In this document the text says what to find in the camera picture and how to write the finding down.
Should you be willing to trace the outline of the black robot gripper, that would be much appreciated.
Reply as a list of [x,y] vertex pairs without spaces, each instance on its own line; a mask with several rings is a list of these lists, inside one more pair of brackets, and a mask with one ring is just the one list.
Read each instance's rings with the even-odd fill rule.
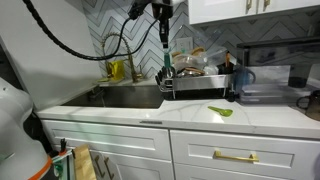
[[136,20],[151,5],[153,17],[159,20],[159,36],[164,48],[168,48],[169,20],[173,16],[173,4],[170,0],[133,0],[128,12],[132,20]]

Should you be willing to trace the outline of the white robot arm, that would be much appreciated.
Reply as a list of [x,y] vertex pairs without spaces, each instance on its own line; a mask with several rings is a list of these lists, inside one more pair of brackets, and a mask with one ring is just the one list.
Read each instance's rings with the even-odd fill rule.
[[[89,88],[98,77],[98,64],[55,48],[46,40],[20,0],[0,0],[0,34],[9,61],[22,85],[1,81],[1,180],[40,178],[48,171],[49,156],[32,139],[23,123],[34,109],[56,106]],[[116,154],[123,180],[173,180],[168,132],[154,128],[52,120],[48,123],[75,146],[102,146],[119,141],[135,155]]]

